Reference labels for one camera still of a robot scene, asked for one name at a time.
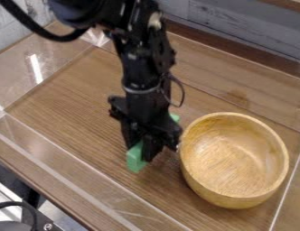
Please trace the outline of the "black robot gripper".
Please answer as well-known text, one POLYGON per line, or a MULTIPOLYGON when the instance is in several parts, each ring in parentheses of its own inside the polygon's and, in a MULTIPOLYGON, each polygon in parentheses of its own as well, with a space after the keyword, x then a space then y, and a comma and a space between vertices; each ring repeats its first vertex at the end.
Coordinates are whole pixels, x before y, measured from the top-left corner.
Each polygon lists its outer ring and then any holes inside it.
POLYGON ((145 134, 141 139, 139 125, 148 125, 161 114, 168 112, 169 85, 145 94, 127 93, 124 97, 109 96, 109 116, 119 120, 120 132, 127 149, 143 141, 141 158, 151 162, 163 149, 163 140, 145 134))

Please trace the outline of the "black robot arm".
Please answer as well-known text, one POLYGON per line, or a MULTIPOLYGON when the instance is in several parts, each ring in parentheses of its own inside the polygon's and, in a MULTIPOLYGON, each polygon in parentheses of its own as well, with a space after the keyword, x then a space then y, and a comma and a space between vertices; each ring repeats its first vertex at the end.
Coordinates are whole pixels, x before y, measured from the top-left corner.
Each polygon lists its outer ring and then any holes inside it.
POLYGON ((56 19, 75 29, 103 27, 121 64, 124 95, 111 96, 109 115, 119 120, 127 147, 140 143, 149 162, 163 148, 173 150, 180 126, 168 115, 176 78, 175 50, 156 0, 46 0, 56 19))

